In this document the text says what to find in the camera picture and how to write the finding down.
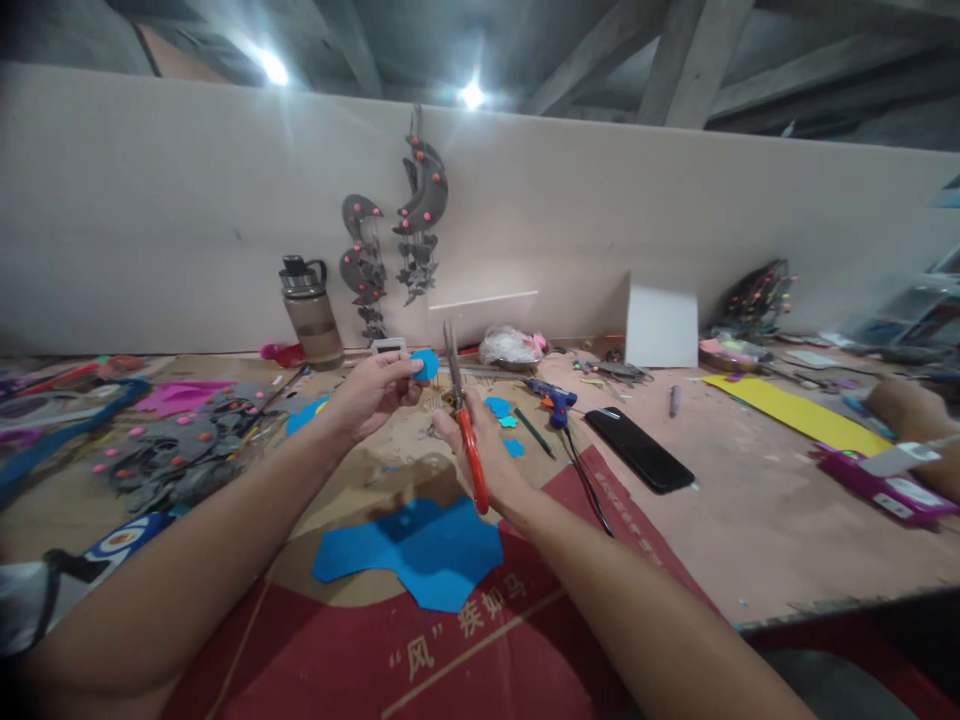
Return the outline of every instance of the yellow foam sheet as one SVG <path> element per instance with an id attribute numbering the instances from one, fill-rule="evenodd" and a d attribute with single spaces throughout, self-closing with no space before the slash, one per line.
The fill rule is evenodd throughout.
<path id="1" fill-rule="evenodd" d="M 856 450 L 867 457 L 892 447 L 876 433 L 812 400 L 788 393 L 759 378 L 745 377 L 740 382 L 729 383 L 724 379 L 726 377 L 711 375 L 703 381 L 814 440 L 838 450 Z"/>

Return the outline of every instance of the ceiling light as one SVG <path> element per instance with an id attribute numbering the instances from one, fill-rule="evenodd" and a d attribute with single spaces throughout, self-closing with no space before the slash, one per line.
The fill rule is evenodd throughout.
<path id="1" fill-rule="evenodd" d="M 281 62 L 280 58 L 269 50 L 260 51 L 260 65 L 267 74 L 267 79 L 274 85 L 286 85 L 290 82 L 290 75 L 287 74 L 287 68 Z"/>
<path id="2" fill-rule="evenodd" d="M 460 91 L 460 102 L 467 106 L 467 110 L 476 110 L 483 105 L 483 101 L 483 90 L 477 85 L 476 80 Z"/>

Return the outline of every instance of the black smartphone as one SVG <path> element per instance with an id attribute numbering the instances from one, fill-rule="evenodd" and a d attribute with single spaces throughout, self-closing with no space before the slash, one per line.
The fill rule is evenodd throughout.
<path id="1" fill-rule="evenodd" d="M 619 419 L 597 410 L 591 410 L 584 417 L 647 487 L 658 495 L 665 495 L 695 480 L 692 472 L 624 415 L 620 408 L 609 407 L 607 410 L 619 415 Z"/>

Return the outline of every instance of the water bottle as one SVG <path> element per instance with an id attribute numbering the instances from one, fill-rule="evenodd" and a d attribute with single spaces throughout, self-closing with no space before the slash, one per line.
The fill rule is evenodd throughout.
<path id="1" fill-rule="evenodd" d="M 314 370 L 333 370 L 343 363 L 343 345 L 327 297 L 327 266 L 323 260 L 304 262 L 300 255 L 284 255 L 283 304 L 297 333 L 307 364 Z M 310 268 L 320 268 L 320 278 Z"/>

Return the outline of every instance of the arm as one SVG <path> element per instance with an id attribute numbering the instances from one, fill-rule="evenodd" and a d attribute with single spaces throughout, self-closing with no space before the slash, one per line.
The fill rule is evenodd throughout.
<path id="1" fill-rule="evenodd" d="M 880 376 L 880 384 L 864 405 L 887 423 L 901 442 L 930 442 L 958 432 L 942 397 L 893 375 Z M 937 452 L 942 460 L 922 465 L 914 473 L 931 489 L 960 504 L 960 443 Z"/>
<path id="2" fill-rule="evenodd" d="M 400 405 L 422 362 L 365 360 L 324 411 L 84 598 L 25 662 L 57 717 L 158 715 L 193 656 L 286 542 L 350 449 Z"/>
<path id="3" fill-rule="evenodd" d="M 809 720 L 780 676 L 667 572 L 590 526 L 517 473 L 482 400 L 467 391 L 494 508 L 540 551 L 646 717 Z M 434 425 L 464 475 L 460 431 Z"/>

